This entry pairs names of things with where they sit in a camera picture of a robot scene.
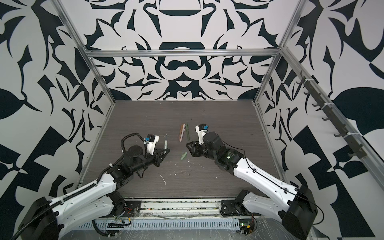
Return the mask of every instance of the hook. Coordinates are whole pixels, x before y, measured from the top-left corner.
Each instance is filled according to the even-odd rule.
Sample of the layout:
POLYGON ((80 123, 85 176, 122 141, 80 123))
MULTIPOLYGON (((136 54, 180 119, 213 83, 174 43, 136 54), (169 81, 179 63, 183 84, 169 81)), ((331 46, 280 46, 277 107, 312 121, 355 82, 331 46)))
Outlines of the hook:
POLYGON ((305 82, 305 79, 302 78, 300 82, 296 82, 297 84, 303 84, 305 82))

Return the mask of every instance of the white debris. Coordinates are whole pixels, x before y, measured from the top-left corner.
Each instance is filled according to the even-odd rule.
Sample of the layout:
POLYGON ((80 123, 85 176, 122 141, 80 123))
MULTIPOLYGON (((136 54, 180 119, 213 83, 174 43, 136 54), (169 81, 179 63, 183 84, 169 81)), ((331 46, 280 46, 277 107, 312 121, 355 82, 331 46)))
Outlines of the white debris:
POLYGON ((164 180, 163 176, 158 172, 158 174, 160 175, 160 177, 163 179, 164 181, 164 184, 167 185, 166 181, 164 180))

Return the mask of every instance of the dark wooden table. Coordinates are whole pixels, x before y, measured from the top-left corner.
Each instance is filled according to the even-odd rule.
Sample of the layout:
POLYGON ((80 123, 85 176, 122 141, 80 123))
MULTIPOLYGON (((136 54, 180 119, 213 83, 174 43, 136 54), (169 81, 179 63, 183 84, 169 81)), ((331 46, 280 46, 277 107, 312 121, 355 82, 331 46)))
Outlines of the dark wooden table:
MULTIPOLYGON (((221 139, 246 151, 246 156, 258 167, 278 177, 255 109, 250 100, 243 101, 118 101, 90 163, 83 184, 121 156, 120 140, 138 132, 141 136, 160 136, 156 148, 164 147, 168 134, 171 150, 160 167, 150 166, 140 179, 119 189, 123 197, 234 197, 242 189, 264 195, 244 180, 221 171, 213 160, 192 157, 186 148, 186 134, 178 141, 180 126, 188 123, 191 141, 198 140, 195 126, 206 123, 221 139), (188 152, 184 160, 181 155, 188 152)), ((137 137, 125 141, 126 149, 138 144, 137 137)))

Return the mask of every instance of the black and white patterned wall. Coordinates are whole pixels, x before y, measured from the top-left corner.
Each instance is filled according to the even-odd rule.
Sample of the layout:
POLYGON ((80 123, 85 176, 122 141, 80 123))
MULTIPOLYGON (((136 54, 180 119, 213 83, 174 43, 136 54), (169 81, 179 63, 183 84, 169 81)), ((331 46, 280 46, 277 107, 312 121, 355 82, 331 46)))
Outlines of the black and white patterned wall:
MULTIPOLYGON (((310 0, 288 47, 343 114, 383 157, 384 2, 310 0)), ((285 175, 305 184, 325 220, 319 239, 382 239, 384 192, 284 59, 260 107, 285 175)), ((318 214, 315 223, 321 220, 318 214)))
MULTIPOLYGON (((298 0, 63 1, 90 50, 276 48, 298 0)), ((253 99, 268 56, 97 58, 115 99, 253 99)))
POLYGON ((276 48, 298 0, 66 0, 89 49, 276 48))
POLYGON ((50 1, 0 1, 0 239, 75 187, 110 101, 50 1))
POLYGON ((271 56, 97 58, 116 100, 253 99, 271 56))
POLYGON ((384 157, 383 1, 310 0, 288 47, 384 157))

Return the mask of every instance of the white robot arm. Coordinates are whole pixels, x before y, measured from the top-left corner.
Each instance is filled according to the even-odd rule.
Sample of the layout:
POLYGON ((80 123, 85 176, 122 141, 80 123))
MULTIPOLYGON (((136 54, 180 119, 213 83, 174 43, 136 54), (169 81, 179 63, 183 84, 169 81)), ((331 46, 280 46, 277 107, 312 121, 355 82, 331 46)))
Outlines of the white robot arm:
POLYGON ((208 132, 206 124, 196 126, 199 141, 187 144, 193 157, 204 156, 215 160, 223 171, 239 177, 265 193, 269 198, 242 190, 234 201, 234 215, 261 214, 280 221, 295 237, 306 239, 318 213, 312 192, 304 185, 300 189, 273 177, 250 162, 233 148, 227 148, 215 132, 208 132))
MULTIPOLYGON (((135 172, 142 178, 144 171, 151 164, 160 166, 170 150, 155 149, 158 140, 157 135, 150 134, 146 138, 142 138, 138 133, 125 136, 121 140, 123 155, 104 169, 96 180, 50 201, 45 197, 36 200, 12 240, 17 239, 19 235, 22 239, 28 240, 56 240, 74 228, 98 217, 110 214, 115 217, 122 216, 126 203, 117 190, 130 182, 135 172), (138 145, 125 150, 124 141, 132 136, 138 136, 143 141, 145 153, 138 145), (144 170, 141 176, 138 173, 140 170, 144 170)), ((130 222, 110 224, 114 227, 116 225, 123 227, 128 226, 130 222)), ((95 224, 94 227, 99 234, 106 237, 116 234, 116 231, 101 232, 95 224)))

